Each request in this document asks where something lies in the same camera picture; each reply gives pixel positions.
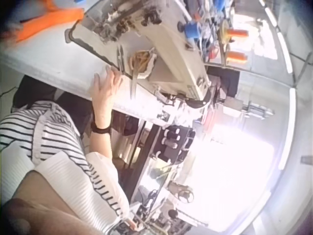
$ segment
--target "industrial sewing machine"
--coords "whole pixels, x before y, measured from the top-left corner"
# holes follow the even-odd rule
[[[122,46],[129,78],[133,72],[128,59],[155,48],[153,69],[138,84],[163,102],[179,95],[191,107],[202,107],[210,102],[211,82],[194,40],[179,32],[179,23],[187,23],[186,12],[175,1],[100,0],[67,38],[115,67],[116,49]]]

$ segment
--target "blue thread spool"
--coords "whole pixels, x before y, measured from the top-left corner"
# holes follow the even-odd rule
[[[185,35],[187,38],[199,38],[201,34],[201,25],[198,22],[185,24]]]

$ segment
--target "woman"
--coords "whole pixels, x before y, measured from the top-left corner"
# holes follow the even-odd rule
[[[110,141],[111,112],[123,80],[116,69],[106,70],[105,79],[95,74],[92,103],[69,93],[54,102],[56,88],[23,78],[13,113],[0,124],[1,204],[7,202],[1,228],[7,232],[98,234],[128,219]],[[80,136],[92,110],[85,155]]]

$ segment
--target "light fixture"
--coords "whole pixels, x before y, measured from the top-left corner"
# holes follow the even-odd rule
[[[260,213],[262,208],[265,206],[266,202],[268,201],[269,197],[271,196],[270,191],[266,191],[258,203],[255,205],[251,213],[248,215],[248,217],[244,220],[243,223],[233,232],[232,235],[240,235],[255,219],[255,217]]]
[[[274,14],[272,13],[272,11],[267,7],[267,8],[265,8],[265,12],[268,15],[268,18],[269,18],[270,22],[272,23],[272,25],[274,27],[276,27],[277,26],[277,20],[276,20]]]
[[[262,6],[265,6],[265,2],[263,0],[259,0],[259,2]]]
[[[288,156],[290,154],[291,143],[294,135],[295,117],[296,117],[296,90],[295,88],[290,88],[289,90],[289,120],[288,129],[286,135],[285,146],[283,149],[282,157],[278,165],[278,169],[283,170],[286,166]]]
[[[286,41],[284,39],[284,36],[283,36],[283,34],[281,32],[278,32],[277,36],[278,36],[280,45],[281,45],[282,50],[283,50],[283,54],[284,54],[284,58],[285,58],[285,62],[286,62],[286,67],[287,67],[287,72],[288,73],[292,73],[293,70],[292,70],[291,59],[290,59],[289,51],[288,51],[287,44],[286,44]]]

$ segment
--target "striped shirt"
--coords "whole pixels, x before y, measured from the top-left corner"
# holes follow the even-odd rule
[[[85,222],[106,232],[128,217],[129,204],[111,160],[85,155],[68,113],[49,101],[16,110],[0,123],[5,203],[30,170],[41,173]]]

